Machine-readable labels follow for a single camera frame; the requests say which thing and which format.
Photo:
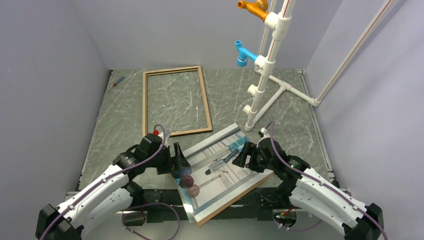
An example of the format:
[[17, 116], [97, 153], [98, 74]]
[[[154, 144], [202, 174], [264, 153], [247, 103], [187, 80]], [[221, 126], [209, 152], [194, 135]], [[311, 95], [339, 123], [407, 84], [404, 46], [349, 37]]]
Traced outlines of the light wooden picture frame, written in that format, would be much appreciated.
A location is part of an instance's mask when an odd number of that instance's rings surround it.
[[202, 67], [147, 70], [142, 79], [142, 134], [161, 122], [172, 137], [213, 130]]

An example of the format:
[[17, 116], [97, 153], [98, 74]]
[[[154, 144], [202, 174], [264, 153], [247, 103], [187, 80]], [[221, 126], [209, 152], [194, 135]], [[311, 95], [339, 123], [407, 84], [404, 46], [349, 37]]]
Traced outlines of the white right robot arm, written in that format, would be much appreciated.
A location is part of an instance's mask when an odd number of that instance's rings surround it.
[[282, 181], [275, 189], [276, 203], [287, 208], [302, 208], [329, 224], [345, 240], [377, 240], [383, 234], [382, 209], [375, 203], [366, 205], [324, 179], [307, 162], [287, 155], [269, 137], [259, 143], [246, 142], [232, 164], [254, 172], [266, 170]]

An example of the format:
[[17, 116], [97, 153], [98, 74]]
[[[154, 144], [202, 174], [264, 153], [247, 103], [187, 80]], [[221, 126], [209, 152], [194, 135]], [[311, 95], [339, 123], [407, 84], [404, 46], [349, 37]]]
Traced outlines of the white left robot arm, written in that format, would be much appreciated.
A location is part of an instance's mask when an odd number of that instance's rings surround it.
[[181, 178], [191, 172], [179, 143], [174, 155], [163, 134], [149, 133], [139, 144], [120, 153], [92, 183], [68, 200], [47, 204], [38, 215], [35, 236], [38, 240], [81, 240], [102, 220], [116, 212], [137, 210], [144, 203], [145, 191], [134, 182], [147, 168], [158, 175]]

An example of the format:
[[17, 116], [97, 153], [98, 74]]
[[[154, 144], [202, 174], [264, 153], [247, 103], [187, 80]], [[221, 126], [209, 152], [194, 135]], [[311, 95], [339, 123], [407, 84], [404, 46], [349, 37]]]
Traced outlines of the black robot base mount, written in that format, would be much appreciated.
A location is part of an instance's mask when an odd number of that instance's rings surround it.
[[[274, 173], [267, 170], [237, 177], [218, 172], [209, 176], [200, 174], [197, 180], [191, 175], [173, 178], [166, 174], [165, 178], [176, 191], [176, 198], [183, 206], [186, 217], [202, 225], [269, 178], [274, 178]], [[154, 200], [149, 191], [159, 192], [161, 189], [144, 184], [141, 180], [141, 177], [129, 180], [125, 175], [106, 180], [101, 175], [70, 200], [74, 203], [78, 197], [86, 195], [66, 216], [72, 219], [74, 227], [87, 227], [89, 221], [101, 220], [131, 204]]]

